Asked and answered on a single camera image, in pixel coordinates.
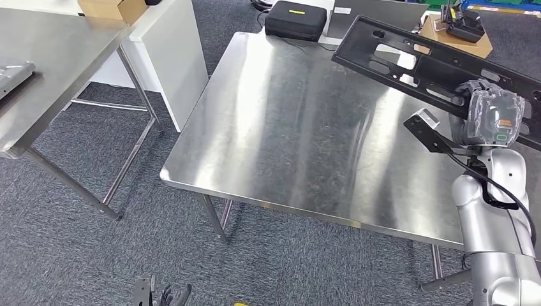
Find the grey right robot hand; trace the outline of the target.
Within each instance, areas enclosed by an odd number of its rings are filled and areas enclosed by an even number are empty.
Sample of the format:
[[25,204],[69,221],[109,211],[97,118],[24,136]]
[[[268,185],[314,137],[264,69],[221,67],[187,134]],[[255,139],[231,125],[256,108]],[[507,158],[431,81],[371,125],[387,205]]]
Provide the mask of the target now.
[[449,116],[452,139],[460,145],[508,147],[520,132],[526,100],[480,78],[455,89],[455,100],[469,103],[465,119]]

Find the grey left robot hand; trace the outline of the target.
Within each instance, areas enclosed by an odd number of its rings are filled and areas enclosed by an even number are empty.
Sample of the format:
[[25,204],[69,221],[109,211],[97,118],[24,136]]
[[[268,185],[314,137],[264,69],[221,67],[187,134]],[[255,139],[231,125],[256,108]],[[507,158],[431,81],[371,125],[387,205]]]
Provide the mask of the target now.
[[[181,295],[177,297],[175,306],[185,306],[192,291],[192,285],[187,284]],[[172,286],[167,284],[161,291],[159,298],[154,300],[152,306],[170,306],[175,297],[172,294]]]

